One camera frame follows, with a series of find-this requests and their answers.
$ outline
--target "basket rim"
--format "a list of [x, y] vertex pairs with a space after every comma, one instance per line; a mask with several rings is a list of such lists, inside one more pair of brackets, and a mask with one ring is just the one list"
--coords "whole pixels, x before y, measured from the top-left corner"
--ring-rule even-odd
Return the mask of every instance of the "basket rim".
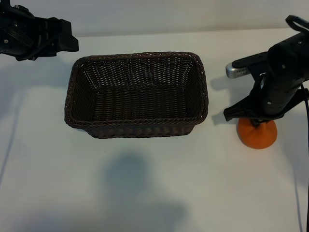
[[[137, 118], [137, 119], [116, 119], [116, 120], [102, 120], [102, 121], [83, 121], [83, 120], [76, 120], [72, 115], [72, 104], [71, 98], [72, 93], [76, 86], [73, 84], [74, 79], [76, 78], [73, 75], [73, 71], [80, 67], [81, 62], [85, 61], [93, 61], [93, 60], [120, 60], [120, 59], [128, 59], [128, 58], [153, 58], [153, 57], [185, 57], [192, 59], [198, 67], [198, 75], [197, 79], [202, 85], [203, 94], [201, 94], [202, 104], [200, 106], [200, 111], [197, 116], [195, 117], [182, 117], [182, 118]], [[78, 59], [75, 64], [73, 65], [68, 92], [66, 97], [65, 103], [65, 122], [73, 127], [79, 129], [90, 129], [90, 128], [97, 128], [97, 127], [106, 127], [106, 126], [137, 126], [137, 125], [175, 125], [175, 124], [185, 124], [185, 125], [196, 125], [205, 120], [208, 114], [208, 93], [207, 93], [207, 84], [206, 84], [206, 75], [204, 71], [204, 67], [200, 57], [192, 52], [143, 52], [143, 53], [134, 53], [134, 54], [121, 54], [121, 55], [96, 55], [96, 56], [88, 56]]]

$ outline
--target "black cable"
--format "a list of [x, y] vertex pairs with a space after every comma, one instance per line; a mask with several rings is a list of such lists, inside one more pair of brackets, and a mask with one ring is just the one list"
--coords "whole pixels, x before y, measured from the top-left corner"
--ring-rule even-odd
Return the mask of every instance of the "black cable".
[[[309, 105], [308, 105], [308, 97], [307, 97], [307, 93], [305, 91], [303, 84], [300, 87], [305, 94], [305, 104], [306, 104], [307, 122], [308, 122], [308, 152], [309, 152]], [[309, 182], [308, 182], [307, 232], [309, 232]]]

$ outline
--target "white table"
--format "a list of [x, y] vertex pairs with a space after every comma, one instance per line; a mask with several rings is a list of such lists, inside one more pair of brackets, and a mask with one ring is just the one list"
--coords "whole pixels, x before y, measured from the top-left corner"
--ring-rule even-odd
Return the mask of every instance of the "white table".
[[[80, 52], [0, 56], [1, 232], [298, 232], [306, 227], [305, 104], [276, 121], [264, 150], [222, 111], [253, 79], [225, 65], [268, 50], [291, 29], [79, 38]], [[189, 51], [205, 67], [209, 114], [187, 136], [94, 139], [64, 122], [72, 64], [89, 55]]]

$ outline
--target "wicker basket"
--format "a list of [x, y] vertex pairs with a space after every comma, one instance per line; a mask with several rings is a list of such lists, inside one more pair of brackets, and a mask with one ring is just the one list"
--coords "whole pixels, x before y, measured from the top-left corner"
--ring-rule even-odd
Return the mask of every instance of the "wicker basket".
[[189, 134], [208, 111], [206, 77], [193, 53], [91, 56], [75, 62], [65, 122], [95, 138]]

